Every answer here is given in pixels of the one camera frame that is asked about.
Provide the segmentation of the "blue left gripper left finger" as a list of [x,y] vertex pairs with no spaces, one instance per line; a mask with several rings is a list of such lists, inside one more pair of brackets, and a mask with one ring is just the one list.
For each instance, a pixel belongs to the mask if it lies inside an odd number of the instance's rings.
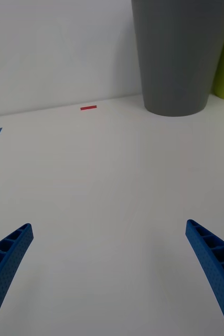
[[26,223],[0,241],[0,308],[33,239],[32,226]]

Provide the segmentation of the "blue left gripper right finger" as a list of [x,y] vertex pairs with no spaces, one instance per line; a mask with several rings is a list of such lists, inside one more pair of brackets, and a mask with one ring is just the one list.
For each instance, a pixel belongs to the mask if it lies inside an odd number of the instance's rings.
[[187,221],[185,235],[224,316],[224,241],[192,219]]

